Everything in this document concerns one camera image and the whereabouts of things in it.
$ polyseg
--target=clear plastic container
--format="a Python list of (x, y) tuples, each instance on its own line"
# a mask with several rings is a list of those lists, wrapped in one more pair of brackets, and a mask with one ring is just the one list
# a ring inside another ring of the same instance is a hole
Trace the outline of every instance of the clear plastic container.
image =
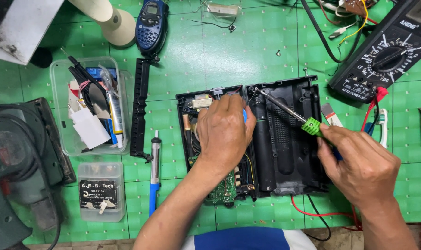
[(78, 183), (82, 220), (118, 222), (124, 217), (124, 176), (121, 162), (81, 163), (78, 167)]
[[(91, 57), (77, 59), (83, 67), (97, 67), (98, 64), (106, 68), (116, 68), (116, 72), (120, 72), (117, 62), (109, 56)], [(123, 117), (122, 125), (123, 133), (123, 147), (111, 147), (110, 144), (102, 144), (93, 148), (91, 151), (82, 152), (87, 148), (81, 137), (73, 128), (73, 121), (69, 118), (69, 110), (67, 107), (69, 99), (69, 84), (74, 81), (73, 75), (68, 68), (73, 66), (69, 60), (56, 60), (50, 65), (50, 77), (53, 89), (54, 114), (56, 124), (59, 130), (59, 137), (61, 138), (61, 146), (64, 154), (68, 156), (82, 156), (82, 155), (97, 155), (97, 154), (127, 154), (130, 148), (127, 146), (129, 129), (128, 124), (128, 108), (127, 96), (125, 93), (125, 81), (123, 72), (120, 72), (118, 77), (118, 92), (119, 104), (121, 106), (121, 117)]]

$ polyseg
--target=green work mat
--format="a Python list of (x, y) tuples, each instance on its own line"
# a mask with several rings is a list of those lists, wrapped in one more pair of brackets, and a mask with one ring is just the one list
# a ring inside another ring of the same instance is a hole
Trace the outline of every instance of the green work mat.
[[(141, 0), (111, 0), (113, 6), (137, 17)], [(234, 4), (237, 1), (219, 0), (218, 3)], [(281, 0), (244, 0), (242, 10), (230, 33), (214, 25), (200, 25), (190, 20), (215, 22), (208, 13), (201, 13), (197, 0), (169, 1), (169, 32), (159, 55), (159, 67), (150, 68), (149, 97), (145, 152), (150, 152), (150, 139), (154, 129), (162, 139), (160, 204), (185, 177), (186, 162), (181, 141), (182, 132), (176, 107), (175, 95), (210, 89), (218, 86), (255, 84), (304, 76), (308, 67), (310, 75), (317, 74), (321, 103), (329, 102), (346, 128), (359, 130), (368, 105), (354, 103), (327, 88), (337, 68), (325, 51), (314, 27), (300, 3), (293, 1), (281, 5)], [(325, 37), (340, 28), (329, 23), (317, 3), (309, 3)], [(392, 2), (380, 0), (370, 9), (369, 16), (381, 21), (392, 8)], [(328, 13), (333, 20), (335, 15)], [(342, 19), (345, 26), (353, 19)], [(328, 41), (338, 57), (337, 43), (355, 28), (349, 28), (341, 37)], [(342, 58), (353, 43), (353, 37), (342, 44)], [(69, 2), (49, 27), (41, 47), (52, 50), (53, 59), (66, 59), (64, 50), (75, 58), (111, 56), (119, 69), (134, 74), (136, 58), (141, 58), (136, 45), (116, 49), (102, 37), (100, 27)], [(280, 49), (281, 56), (275, 53)], [(133, 93), (131, 85), (126, 86)], [(402, 160), (394, 195), (403, 217), (408, 222), (421, 222), (421, 60), (388, 89), (389, 95), (380, 102), (388, 110), (388, 149)], [(53, 94), (49, 69), (34, 65), (18, 66), (0, 60), (0, 103), (28, 101), (45, 97), (53, 108)], [(374, 138), (380, 140), (380, 126), (374, 130)], [(60, 241), (90, 241), (135, 238), (149, 216), (150, 165), (129, 155), (98, 155), (70, 157), (75, 171), (81, 162), (122, 162), (124, 164), (126, 216), (118, 223), (86, 222), (80, 219), (77, 184), (63, 187), (64, 223)], [(348, 212), (350, 204), (332, 187), (328, 194), (312, 195), (320, 213)], [(306, 196), (297, 196), (296, 204), (306, 212), (314, 213)], [(28, 208), (14, 205), (24, 223), (34, 228), (33, 235), (25, 244), (50, 243), (54, 230), (41, 232), (37, 229)], [(330, 226), (352, 225), (344, 216), (326, 217)], [(233, 208), (202, 205), (190, 234), (202, 234), (239, 226), (269, 226), (283, 229), (324, 227), (318, 218), (303, 215), (293, 208), (290, 196), (259, 198), (236, 201)]]

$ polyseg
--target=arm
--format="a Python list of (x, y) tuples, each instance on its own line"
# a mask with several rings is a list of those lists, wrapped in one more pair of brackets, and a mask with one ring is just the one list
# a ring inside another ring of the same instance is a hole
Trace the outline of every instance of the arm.
[(201, 153), (189, 173), (139, 231), (134, 250), (180, 249), (204, 198), (240, 162), (257, 120), (239, 95), (224, 95), (198, 116)]
[(326, 141), (317, 138), (326, 174), (360, 210), (365, 249), (418, 249), (393, 196), (400, 159), (364, 132), (325, 124), (320, 129), (343, 157), (337, 162)]

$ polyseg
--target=yellow wire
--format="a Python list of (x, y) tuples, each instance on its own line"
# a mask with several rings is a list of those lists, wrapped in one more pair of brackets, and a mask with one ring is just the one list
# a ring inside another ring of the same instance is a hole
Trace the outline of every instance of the yellow wire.
[(364, 1), (364, 0), (360, 0), (360, 1), (362, 1), (362, 3), (363, 3), (363, 8), (365, 9), (365, 12), (366, 12), (365, 21), (363, 22), (363, 25), (360, 27), (360, 29), (358, 29), (358, 30), (357, 30), (356, 32), (354, 32), (352, 35), (349, 35), (349, 36), (347, 36), (347, 37), (343, 38), (343, 40), (341, 40), (341, 42), (340, 42), (338, 45), (340, 45), (342, 42), (344, 42), (346, 38), (348, 38), (348, 37), (352, 37), (353, 35), (357, 34), (357, 32), (359, 32), (359, 31), (360, 31), (361, 29), (363, 29), (363, 27), (365, 26), (366, 21), (368, 20), (368, 9), (366, 9), (366, 3), (365, 3), (365, 1)]
[(253, 180), (252, 162), (250, 161), (249, 156), (247, 156), (246, 153), (244, 153), (244, 154), (246, 155), (247, 159), (249, 160), (249, 164), (250, 164), (250, 175), (252, 176), (252, 184), (254, 184), (255, 181)]

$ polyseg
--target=person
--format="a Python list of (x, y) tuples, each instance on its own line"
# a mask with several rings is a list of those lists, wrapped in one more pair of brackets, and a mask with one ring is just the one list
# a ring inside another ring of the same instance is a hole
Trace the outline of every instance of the person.
[[(267, 227), (218, 230), (186, 239), (204, 198), (240, 162), (256, 122), (238, 94), (224, 95), (199, 112), (201, 154), (143, 225), (133, 250), (315, 249), (301, 230)], [(343, 157), (337, 161), (326, 141), (317, 138), (326, 174), (361, 213), (365, 249), (417, 249), (393, 196), (400, 159), (366, 133), (325, 124), (320, 129)]]

